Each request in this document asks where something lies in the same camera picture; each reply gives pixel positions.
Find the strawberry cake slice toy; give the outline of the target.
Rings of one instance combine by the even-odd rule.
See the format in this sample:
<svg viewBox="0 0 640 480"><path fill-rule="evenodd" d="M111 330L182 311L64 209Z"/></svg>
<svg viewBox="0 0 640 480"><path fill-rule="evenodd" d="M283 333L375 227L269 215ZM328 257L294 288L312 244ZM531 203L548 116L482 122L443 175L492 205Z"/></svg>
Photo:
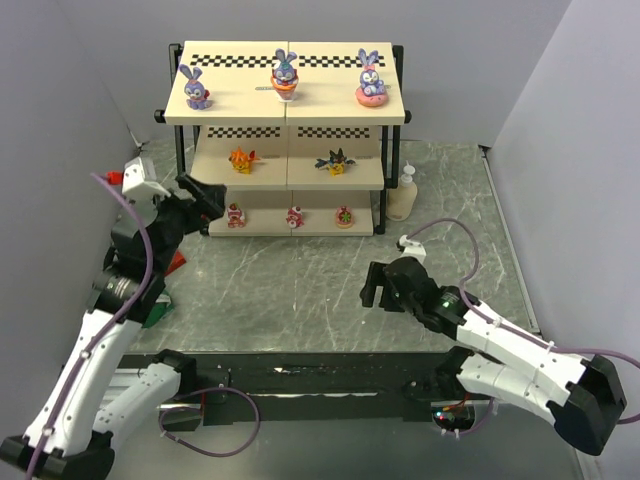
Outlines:
<svg viewBox="0 0 640 480"><path fill-rule="evenodd" d="M226 217L228 228L244 228L246 225L244 211L237 203L231 203L227 207Z"/></svg>

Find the orange fox toy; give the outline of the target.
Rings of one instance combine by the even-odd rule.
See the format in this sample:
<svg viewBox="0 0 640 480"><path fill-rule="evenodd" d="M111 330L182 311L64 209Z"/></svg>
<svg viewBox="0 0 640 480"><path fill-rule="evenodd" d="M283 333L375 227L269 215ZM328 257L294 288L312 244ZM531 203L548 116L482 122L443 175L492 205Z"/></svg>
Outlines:
<svg viewBox="0 0 640 480"><path fill-rule="evenodd" d="M235 172L246 175L249 175L252 171L252 166L261 160L262 158L256 154L255 150L245 152L241 147L232 150L228 158Z"/></svg>

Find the pink strawberry tart toy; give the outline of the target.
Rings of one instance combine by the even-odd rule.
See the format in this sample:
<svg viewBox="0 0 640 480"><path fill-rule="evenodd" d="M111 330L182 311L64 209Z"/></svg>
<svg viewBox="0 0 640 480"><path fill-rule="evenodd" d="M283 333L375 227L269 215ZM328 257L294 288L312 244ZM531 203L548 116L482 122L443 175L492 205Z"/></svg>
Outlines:
<svg viewBox="0 0 640 480"><path fill-rule="evenodd" d="M335 224L338 228L348 229L354 224L354 216L352 210L348 206L340 206L335 212Z"/></svg>

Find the purple bunny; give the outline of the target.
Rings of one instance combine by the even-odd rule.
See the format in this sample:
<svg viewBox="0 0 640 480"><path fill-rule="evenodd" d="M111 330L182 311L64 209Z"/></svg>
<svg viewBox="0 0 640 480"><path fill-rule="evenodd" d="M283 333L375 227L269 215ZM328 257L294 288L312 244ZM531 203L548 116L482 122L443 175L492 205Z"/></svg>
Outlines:
<svg viewBox="0 0 640 480"><path fill-rule="evenodd" d="M293 51L278 48L275 50L275 57L271 85L281 102L292 102L295 100L296 88L299 83L298 72L294 65L298 55Z"/></svg>
<svg viewBox="0 0 640 480"><path fill-rule="evenodd" d="M368 53L364 48L360 48L358 57L362 64L362 71L359 87L355 91L356 100L364 107L381 107L388 101L388 94L386 85L376 70L379 53L377 50Z"/></svg>
<svg viewBox="0 0 640 480"><path fill-rule="evenodd" d="M210 92L200 81L202 70L195 66L193 68L180 64L178 70L187 78L184 86L184 93L187 96L186 103L192 110L206 110L213 104Z"/></svg>

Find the black dragon toy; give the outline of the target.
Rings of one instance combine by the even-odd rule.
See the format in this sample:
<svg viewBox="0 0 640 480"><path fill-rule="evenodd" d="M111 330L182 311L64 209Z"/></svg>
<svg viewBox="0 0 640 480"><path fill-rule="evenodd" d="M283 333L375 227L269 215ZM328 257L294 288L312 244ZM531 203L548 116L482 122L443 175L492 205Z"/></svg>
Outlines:
<svg viewBox="0 0 640 480"><path fill-rule="evenodd" d="M330 150L327 159L318 158L314 167L317 170L327 170L331 176L338 176L345 172L347 166L356 164L354 159L348 158L343 149L339 148L337 151Z"/></svg>

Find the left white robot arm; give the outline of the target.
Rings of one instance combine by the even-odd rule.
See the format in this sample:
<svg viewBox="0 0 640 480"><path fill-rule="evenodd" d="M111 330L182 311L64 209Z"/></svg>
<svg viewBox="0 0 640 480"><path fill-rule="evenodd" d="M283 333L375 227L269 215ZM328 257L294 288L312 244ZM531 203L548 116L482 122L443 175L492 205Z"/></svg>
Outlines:
<svg viewBox="0 0 640 480"><path fill-rule="evenodd" d="M163 351L141 379L109 404L111 380L163 293L184 237L224 216L227 189L181 174L181 198L154 181L116 190L98 182L122 206L110 232L103 270L95 278L81 329L57 382L32 423L5 438L1 459L28 479L104 479L122 441L164 400L189 392L196 380L190 357Z"/></svg>

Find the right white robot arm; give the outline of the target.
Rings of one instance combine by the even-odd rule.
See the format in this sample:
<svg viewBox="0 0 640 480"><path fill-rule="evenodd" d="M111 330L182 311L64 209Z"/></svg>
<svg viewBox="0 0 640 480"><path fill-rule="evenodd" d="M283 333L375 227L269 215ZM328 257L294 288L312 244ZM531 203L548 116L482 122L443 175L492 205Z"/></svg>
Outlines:
<svg viewBox="0 0 640 480"><path fill-rule="evenodd" d="M458 342L438 375L457 388L528 411L576 450L599 456L627 406L616 366L599 353L562 353L457 286L440 286L418 259L370 264L363 306L405 312Z"/></svg>

